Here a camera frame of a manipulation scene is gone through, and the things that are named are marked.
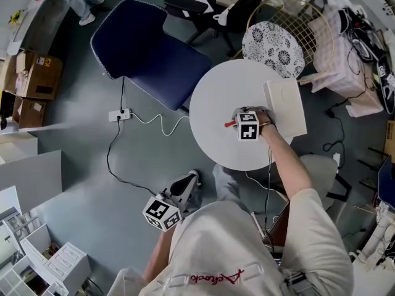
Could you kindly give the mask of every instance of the blue office chair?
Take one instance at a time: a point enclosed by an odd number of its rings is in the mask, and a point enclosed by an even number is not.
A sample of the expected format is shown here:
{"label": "blue office chair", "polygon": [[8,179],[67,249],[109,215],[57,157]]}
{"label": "blue office chair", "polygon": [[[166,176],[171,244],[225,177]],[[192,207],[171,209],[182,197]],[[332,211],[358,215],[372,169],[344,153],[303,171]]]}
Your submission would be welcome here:
{"label": "blue office chair", "polygon": [[177,110],[212,62],[166,34],[166,16],[159,6],[124,0],[101,23],[91,47],[111,79],[125,76],[168,109]]}
{"label": "blue office chair", "polygon": [[395,180],[393,180],[392,168],[389,155],[378,170],[377,192],[378,198],[395,210]]}

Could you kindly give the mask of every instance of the round white table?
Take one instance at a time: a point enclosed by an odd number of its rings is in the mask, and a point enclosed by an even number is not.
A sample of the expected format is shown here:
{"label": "round white table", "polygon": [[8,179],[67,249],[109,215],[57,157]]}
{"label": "round white table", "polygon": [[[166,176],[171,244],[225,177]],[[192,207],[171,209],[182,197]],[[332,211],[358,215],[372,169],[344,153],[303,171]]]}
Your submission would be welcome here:
{"label": "round white table", "polygon": [[[250,171],[269,164],[268,145],[239,141],[234,128],[225,128],[238,107],[266,106],[263,84],[281,76],[266,65],[246,59],[224,62],[208,71],[191,98],[189,117],[193,136],[213,161],[239,171]],[[288,144],[293,138],[285,138]]]}

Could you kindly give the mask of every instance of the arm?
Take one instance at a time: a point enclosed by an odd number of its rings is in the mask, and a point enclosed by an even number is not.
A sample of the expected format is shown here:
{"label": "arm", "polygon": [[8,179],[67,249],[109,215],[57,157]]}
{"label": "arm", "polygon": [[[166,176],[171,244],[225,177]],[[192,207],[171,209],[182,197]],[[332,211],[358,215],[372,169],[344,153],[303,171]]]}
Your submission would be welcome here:
{"label": "arm", "polygon": [[[257,111],[257,116],[261,124],[270,121],[263,111]],[[291,200],[296,193],[312,188],[312,182],[305,166],[274,125],[263,126],[260,133],[272,150],[288,198]]]}
{"label": "arm", "polygon": [[[269,121],[257,112],[261,123]],[[339,232],[322,207],[309,174],[273,125],[261,134],[270,146],[290,199],[288,230],[281,266],[306,274],[319,295],[350,295],[352,265]]]}
{"label": "arm", "polygon": [[168,265],[168,256],[170,253],[170,245],[172,244],[174,230],[175,227],[160,234],[158,243],[156,244],[143,273],[143,278],[147,283],[153,281]]}

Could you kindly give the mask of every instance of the white cube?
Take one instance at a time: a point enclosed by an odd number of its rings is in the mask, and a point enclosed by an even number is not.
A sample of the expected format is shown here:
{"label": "white cube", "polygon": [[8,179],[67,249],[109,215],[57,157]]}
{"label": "white cube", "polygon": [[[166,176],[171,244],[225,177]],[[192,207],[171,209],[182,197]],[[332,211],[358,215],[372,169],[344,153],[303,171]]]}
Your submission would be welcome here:
{"label": "white cube", "polygon": [[259,120],[255,111],[238,113],[236,120],[239,141],[257,141],[259,139]]}
{"label": "white cube", "polygon": [[181,213],[177,207],[153,196],[148,200],[143,215],[148,223],[162,231],[168,231],[181,220]]}

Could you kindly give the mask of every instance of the power cable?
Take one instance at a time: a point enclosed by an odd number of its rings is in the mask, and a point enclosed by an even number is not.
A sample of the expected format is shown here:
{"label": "power cable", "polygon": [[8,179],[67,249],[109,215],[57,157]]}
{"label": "power cable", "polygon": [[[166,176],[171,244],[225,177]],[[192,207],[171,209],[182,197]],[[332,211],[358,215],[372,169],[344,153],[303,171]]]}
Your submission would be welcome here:
{"label": "power cable", "polygon": [[[119,108],[120,108],[120,112],[121,112],[121,113],[124,113],[124,109],[123,109],[123,107],[122,107],[122,100],[123,100],[123,94],[124,94],[124,92],[125,92],[125,77],[123,76],[123,77],[122,77],[121,98],[120,98],[120,104],[119,104]],[[183,118],[189,118],[189,116],[187,116],[187,115],[182,116],[182,117],[176,122],[176,125],[174,126],[174,128],[173,128],[173,130],[170,132],[170,134],[166,134],[165,131],[164,131],[164,129],[163,129],[163,118],[162,118],[162,115],[161,115],[161,114],[156,115],[156,116],[155,116],[152,120],[150,120],[150,121],[142,121],[142,119],[140,119],[140,117],[137,116],[137,114],[135,114],[135,113],[131,113],[131,114],[134,115],[134,116],[135,116],[141,123],[143,123],[143,124],[150,124],[150,123],[151,123],[152,121],[154,121],[156,118],[160,117],[160,126],[161,126],[161,128],[162,128],[162,133],[163,133],[163,135],[165,135],[166,137],[169,137],[171,134],[174,133],[175,129],[177,128],[178,124],[181,122],[181,120],[182,120]],[[113,146],[114,142],[117,140],[117,138],[118,138],[119,135],[120,135],[120,130],[121,130],[121,128],[120,128],[120,123],[119,123],[119,121],[120,121],[120,116],[117,117],[118,132],[117,132],[117,134],[115,135],[115,137],[114,137],[114,139],[112,140],[112,142],[110,143],[109,150],[108,150],[108,152],[107,152],[107,168],[108,168],[108,170],[109,170],[109,173],[110,173],[115,179],[117,179],[117,180],[118,180],[119,182],[121,182],[121,183],[129,184],[129,185],[131,185],[131,186],[138,187],[138,188],[140,188],[140,189],[145,189],[145,190],[147,190],[148,192],[150,192],[153,196],[156,196],[156,194],[153,193],[148,187],[146,187],[146,186],[141,186],[141,185],[136,184],[136,183],[134,183],[134,182],[125,181],[124,179],[122,179],[122,178],[120,178],[119,176],[117,176],[117,175],[116,175],[114,172],[112,172],[112,170],[111,170],[110,162],[109,162],[109,156],[110,156],[111,147]]]}
{"label": "power cable", "polygon": [[267,237],[269,238],[270,241],[270,246],[272,248],[272,252],[274,253],[274,240],[272,235],[267,231],[266,225],[267,225],[267,206],[268,206],[268,202],[269,202],[269,194],[270,194],[270,172],[272,169],[272,151],[268,150],[268,159],[269,159],[269,168],[268,168],[268,187],[264,187],[263,185],[261,185],[260,182],[258,182],[257,180],[255,180],[254,178],[251,178],[250,176],[248,176],[247,171],[244,171],[246,174],[246,177],[250,180],[253,180],[255,183],[257,183],[262,189],[267,190],[266,193],[266,198],[265,198],[265,221],[264,221],[264,231],[267,235]]}
{"label": "power cable", "polygon": [[89,282],[91,282],[93,285],[95,285],[100,290],[100,293],[102,294],[102,296],[104,296],[102,289],[94,281],[92,281],[90,278],[87,278],[87,280],[89,280]]}
{"label": "power cable", "polygon": [[344,164],[346,163],[346,147],[344,146],[344,140],[345,140],[345,138],[346,138],[346,134],[345,134],[345,132],[344,132],[343,121],[341,120],[341,118],[339,118],[339,117],[337,117],[337,116],[335,115],[335,113],[334,113],[334,111],[332,111],[332,109],[335,108],[335,107],[339,107],[339,106],[345,104],[349,99],[357,99],[358,97],[360,97],[361,95],[363,95],[363,94],[366,92],[366,90],[368,90],[368,89],[371,90],[371,91],[374,91],[375,88],[376,88],[374,82],[373,82],[373,86],[372,86],[371,88],[368,87],[366,80],[367,80],[367,79],[371,79],[371,80],[372,80],[372,78],[366,77],[366,75],[365,75],[365,69],[364,69],[364,64],[361,63],[360,60],[359,60],[358,58],[357,58],[357,63],[358,63],[358,66],[359,66],[359,71],[358,71],[358,72],[355,72],[355,71],[353,71],[353,69],[351,68],[351,65],[350,65],[350,62],[349,62],[349,56],[350,56],[350,53],[352,52],[353,48],[355,48],[355,46],[351,43],[351,48],[350,48],[350,50],[349,50],[349,52],[348,52],[348,55],[347,55],[347,64],[348,64],[348,67],[349,67],[350,71],[351,71],[353,74],[359,75],[359,74],[362,72],[362,74],[363,74],[363,76],[364,76],[364,85],[365,85],[365,89],[364,89],[361,93],[359,93],[358,95],[356,95],[356,96],[347,97],[347,98],[345,98],[343,101],[341,101],[341,102],[339,102],[339,103],[336,103],[336,104],[332,105],[332,106],[331,106],[328,110],[326,110],[326,112],[325,112],[330,118],[334,118],[334,119],[336,119],[336,120],[339,121],[339,123],[340,123],[340,128],[341,128],[341,135],[342,135],[342,137],[341,137],[340,139],[334,141],[334,142],[327,142],[327,143],[325,143],[325,144],[322,146],[322,150],[325,151],[325,152],[329,152],[335,145],[339,144],[339,145],[341,146],[341,149],[342,149],[342,150],[341,150],[341,153],[342,153],[342,160],[343,160],[343,163],[342,163],[341,165],[339,164],[339,169],[342,169],[342,167],[343,167]]}

